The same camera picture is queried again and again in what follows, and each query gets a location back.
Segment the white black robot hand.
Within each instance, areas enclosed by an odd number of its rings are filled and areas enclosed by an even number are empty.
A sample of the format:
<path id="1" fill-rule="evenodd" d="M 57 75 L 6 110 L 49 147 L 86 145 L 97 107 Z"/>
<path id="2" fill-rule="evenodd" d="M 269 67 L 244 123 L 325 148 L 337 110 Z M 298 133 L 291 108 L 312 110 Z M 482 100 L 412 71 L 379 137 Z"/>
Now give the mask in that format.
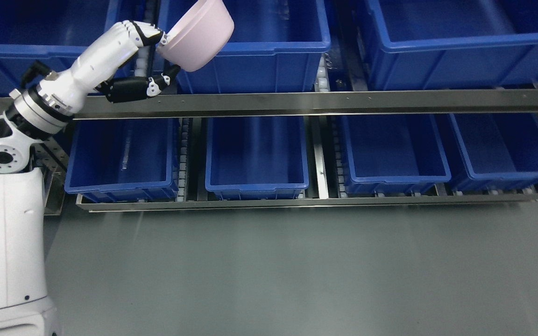
<path id="1" fill-rule="evenodd" d="M 141 21 L 120 21 L 98 37 L 56 79 L 43 79 L 36 92 L 47 105 L 69 115 L 79 112 L 89 93 L 98 91 L 109 102 L 119 104 L 146 100 L 162 93 L 175 80 L 181 68 L 167 64 L 162 74 L 150 77 L 115 79 L 115 73 L 139 49 L 157 45 L 166 34 L 156 25 Z"/>

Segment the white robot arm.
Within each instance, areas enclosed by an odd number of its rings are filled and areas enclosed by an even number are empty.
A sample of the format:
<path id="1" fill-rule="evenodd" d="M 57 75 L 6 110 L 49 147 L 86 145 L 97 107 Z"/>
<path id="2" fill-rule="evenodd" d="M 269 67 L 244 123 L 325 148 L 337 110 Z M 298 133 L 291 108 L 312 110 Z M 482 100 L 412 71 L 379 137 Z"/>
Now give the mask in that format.
<path id="1" fill-rule="evenodd" d="M 49 297 L 43 250 L 46 198 L 43 173 L 34 164 L 32 146 L 58 131 L 28 118 L 42 98 L 36 76 L 57 77 L 49 66 L 32 63 L 21 77 L 21 89 L 0 115 L 0 336 L 62 336 L 58 308 Z"/>

